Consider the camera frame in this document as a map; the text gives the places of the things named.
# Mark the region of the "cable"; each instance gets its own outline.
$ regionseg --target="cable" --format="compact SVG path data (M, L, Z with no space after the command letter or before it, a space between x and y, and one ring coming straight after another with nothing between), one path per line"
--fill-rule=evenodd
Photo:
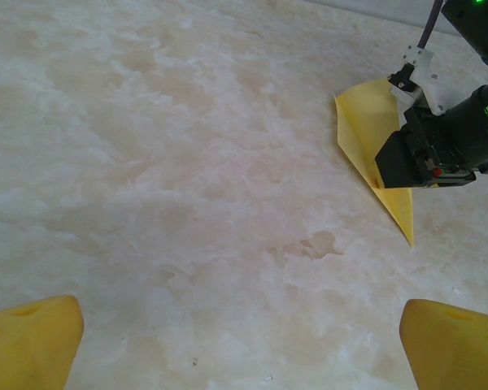
M424 49L426 43L429 41L430 35L434 30L434 26L438 21L439 13L441 12L443 0L434 0L434 5L432 6L432 11L430 12L429 19L426 22L425 30L421 35L420 43L417 44L417 47L420 49Z

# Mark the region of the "marble surface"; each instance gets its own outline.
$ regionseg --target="marble surface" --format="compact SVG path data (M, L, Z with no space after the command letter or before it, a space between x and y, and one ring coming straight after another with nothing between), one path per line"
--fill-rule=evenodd
M415 388L405 302L488 313L488 177L416 191L410 249L333 94L419 35L295 0L0 0L0 309L78 297L68 389Z

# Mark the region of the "white marble floor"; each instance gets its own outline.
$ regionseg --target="white marble floor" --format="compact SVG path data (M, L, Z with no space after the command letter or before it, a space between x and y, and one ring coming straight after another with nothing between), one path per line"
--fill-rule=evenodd
M295 0L0 0L0 308L78 297L69 389L415 388L405 302L488 313L488 177L416 191L410 249L332 96L419 34ZM488 81L461 38L430 48Z

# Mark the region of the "wall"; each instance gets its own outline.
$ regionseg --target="wall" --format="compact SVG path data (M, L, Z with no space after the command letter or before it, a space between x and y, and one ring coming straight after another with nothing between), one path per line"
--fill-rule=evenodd
M414 26L425 26L433 0L308 0L344 10L372 15ZM437 30L457 34L448 21L440 15Z

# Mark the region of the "red light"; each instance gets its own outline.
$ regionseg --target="red light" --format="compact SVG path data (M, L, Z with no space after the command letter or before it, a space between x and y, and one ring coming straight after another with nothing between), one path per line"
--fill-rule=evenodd
M435 167L433 170L432 170L432 177L434 179L437 179L439 176L442 176L442 169L441 168L437 168Z

